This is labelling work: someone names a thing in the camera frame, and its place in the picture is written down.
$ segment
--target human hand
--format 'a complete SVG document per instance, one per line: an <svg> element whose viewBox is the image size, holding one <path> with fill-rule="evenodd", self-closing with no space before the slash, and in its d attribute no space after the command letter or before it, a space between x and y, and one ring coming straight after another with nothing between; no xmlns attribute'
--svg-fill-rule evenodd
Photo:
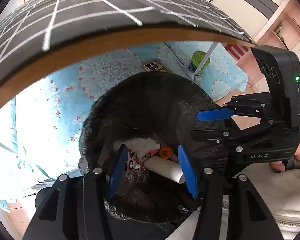
<svg viewBox="0 0 300 240"><path fill-rule="evenodd" d="M298 149L296 150L296 153L294 154L294 157L297 161L300 161L300 143L298 146ZM275 172L283 172L285 171L285 166L283 163L280 162L271 162L269 163L270 167L272 168L273 171Z"/></svg>

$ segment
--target paper roll on table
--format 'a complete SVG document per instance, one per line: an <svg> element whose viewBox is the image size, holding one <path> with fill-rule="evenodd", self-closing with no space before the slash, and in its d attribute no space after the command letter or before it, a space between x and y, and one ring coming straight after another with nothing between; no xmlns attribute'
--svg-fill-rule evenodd
<svg viewBox="0 0 300 240"><path fill-rule="evenodd" d="M176 183L182 184L185 182L185 177L183 176L179 163L153 156L146 161L145 167L167 179L175 181Z"/></svg>

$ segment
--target green lid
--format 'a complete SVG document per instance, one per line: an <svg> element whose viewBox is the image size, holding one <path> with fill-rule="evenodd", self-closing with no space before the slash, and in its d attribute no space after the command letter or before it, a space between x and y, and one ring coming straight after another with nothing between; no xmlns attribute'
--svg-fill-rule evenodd
<svg viewBox="0 0 300 240"><path fill-rule="evenodd" d="M196 52L194 52L194 54L192 54L192 58L191 58L192 64L195 65L196 67L198 67L205 55L206 55L206 53L203 51L200 51L200 50L197 50ZM207 66L209 63L210 63L210 57L208 58L208 60L204 64L204 66Z"/></svg>

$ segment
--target blue floral tablecloth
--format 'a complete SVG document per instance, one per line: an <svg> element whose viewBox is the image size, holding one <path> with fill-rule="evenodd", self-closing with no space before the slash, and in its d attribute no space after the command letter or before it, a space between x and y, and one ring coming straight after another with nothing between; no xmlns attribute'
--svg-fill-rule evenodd
<svg viewBox="0 0 300 240"><path fill-rule="evenodd" d="M91 105L126 78L144 72L142 65L157 58L175 74L182 71L196 50L207 51L211 42L167 42L116 50L78 62L32 84L0 110L0 142L10 148L11 177L25 178L15 187L54 180L77 168L78 140L82 122ZM245 90L248 76L236 66L221 44L210 56L211 63L195 82L214 100L234 89ZM5 165L2 158L0 166ZM10 187L7 178L1 185ZM7 190L0 200L20 195Z"/></svg>

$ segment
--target orange round object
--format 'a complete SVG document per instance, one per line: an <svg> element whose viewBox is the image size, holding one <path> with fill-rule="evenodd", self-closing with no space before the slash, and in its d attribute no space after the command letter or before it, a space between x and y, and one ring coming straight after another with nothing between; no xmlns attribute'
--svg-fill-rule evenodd
<svg viewBox="0 0 300 240"><path fill-rule="evenodd" d="M169 146L161 147L159 149L159 156L163 159L169 159L173 156L173 151Z"/></svg>

